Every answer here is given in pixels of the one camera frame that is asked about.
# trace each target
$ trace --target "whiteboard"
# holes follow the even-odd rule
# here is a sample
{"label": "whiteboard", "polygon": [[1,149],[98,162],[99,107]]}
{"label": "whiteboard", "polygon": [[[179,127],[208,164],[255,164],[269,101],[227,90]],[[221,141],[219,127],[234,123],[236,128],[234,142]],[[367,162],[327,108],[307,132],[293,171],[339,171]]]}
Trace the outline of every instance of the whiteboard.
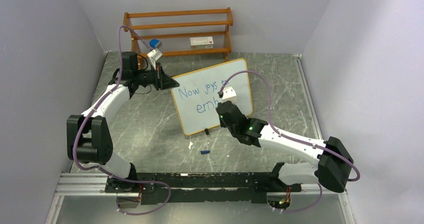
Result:
{"label": "whiteboard", "polygon": [[[218,91],[229,76],[247,69],[246,60],[236,59],[173,77],[180,85],[172,88],[171,93],[184,135],[219,126],[215,108],[222,99]],[[248,74],[234,76],[227,86],[234,88],[241,112],[251,115],[253,104]]]}

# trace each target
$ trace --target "cardboard box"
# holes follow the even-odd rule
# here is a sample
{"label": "cardboard box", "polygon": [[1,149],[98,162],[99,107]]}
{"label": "cardboard box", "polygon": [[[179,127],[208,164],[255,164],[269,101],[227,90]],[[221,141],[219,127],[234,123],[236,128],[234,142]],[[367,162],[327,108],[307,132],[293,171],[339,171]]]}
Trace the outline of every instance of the cardboard box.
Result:
{"label": "cardboard box", "polygon": [[212,37],[190,38],[190,44],[192,50],[212,49],[214,39]]}

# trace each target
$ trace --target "gray wall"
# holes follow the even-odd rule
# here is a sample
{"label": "gray wall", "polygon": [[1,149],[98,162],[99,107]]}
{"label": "gray wall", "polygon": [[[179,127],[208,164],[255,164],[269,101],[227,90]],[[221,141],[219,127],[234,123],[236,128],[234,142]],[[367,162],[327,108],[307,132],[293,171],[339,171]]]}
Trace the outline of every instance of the gray wall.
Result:
{"label": "gray wall", "polygon": [[423,0],[331,0],[303,53],[321,130],[362,172],[358,223],[424,223],[423,49]]}
{"label": "gray wall", "polygon": [[77,0],[0,0],[1,223],[44,223],[104,53]]}
{"label": "gray wall", "polygon": [[[231,7],[232,50],[301,53],[330,0],[79,0],[105,50],[117,50],[115,35],[124,12],[156,12]],[[123,35],[130,50],[130,36]]]}

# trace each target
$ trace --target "wooden rack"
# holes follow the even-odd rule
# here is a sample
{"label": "wooden rack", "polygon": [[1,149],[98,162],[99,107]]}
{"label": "wooden rack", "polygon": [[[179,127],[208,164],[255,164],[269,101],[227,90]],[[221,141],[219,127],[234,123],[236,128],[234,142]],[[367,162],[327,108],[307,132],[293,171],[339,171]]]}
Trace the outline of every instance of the wooden rack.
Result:
{"label": "wooden rack", "polygon": [[[156,32],[153,35],[145,35],[145,33],[139,35],[146,41],[151,39],[161,40],[163,43],[163,47],[161,47],[163,56],[222,53],[225,60],[228,61],[228,53],[231,52],[229,30],[230,26],[233,25],[233,15],[230,8],[137,14],[125,13],[123,20],[123,24],[131,27],[133,30],[149,30]],[[177,30],[187,32],[187,28],[185,27],[192,27],[192,29],[201,28],[202,31],[204,31],[205,26],[214,27],[214,31],[157,34],[159,32],[158,29],[179,28]],[[222,26],[222,31],[217,31],[216,29],[219,28],[217,26]],[[208,36],[213,37],[214,47],[212,49],[191,50],[190,38]],[[131,51],[146,57],[149,50],[144,45],[140,47],[138,38],[133,33],[131,33],[131,39]]]}

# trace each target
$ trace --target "marble floor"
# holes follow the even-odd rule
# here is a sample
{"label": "marble floor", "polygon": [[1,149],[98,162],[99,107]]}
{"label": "marble floor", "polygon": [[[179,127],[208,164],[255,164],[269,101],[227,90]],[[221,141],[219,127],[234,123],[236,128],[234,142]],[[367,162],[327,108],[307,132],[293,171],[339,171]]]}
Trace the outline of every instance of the marble floor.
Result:
{"label": "marble floor", "polygon": [[[276,127],[315,138],[312,117],[298,67],[292,55],[230,53],[230,60],[244,58],[248,69],[265,75],[271,85],[272,120]],[[163,57],[163,69],[179,75],[223,62],[222,55]],[[93,101],[106,89],[119,67],[118,53],[109,52]],[[267,90],[256,75],[249,75],[253,114],[267,120]],[[146,92],[140,88],[137,92]],[[271,149],[246,146],[231,137],[227,129],[216,127],[185,136],[170,90],[135,94],[108,123],[114,151],[132,162],[137,172],[245,172],[271,171],[277,162],[298,163],[299,159]],[[210,150],[201,155],[200,150]],[[72,172],[80,172],[72,167]]]}

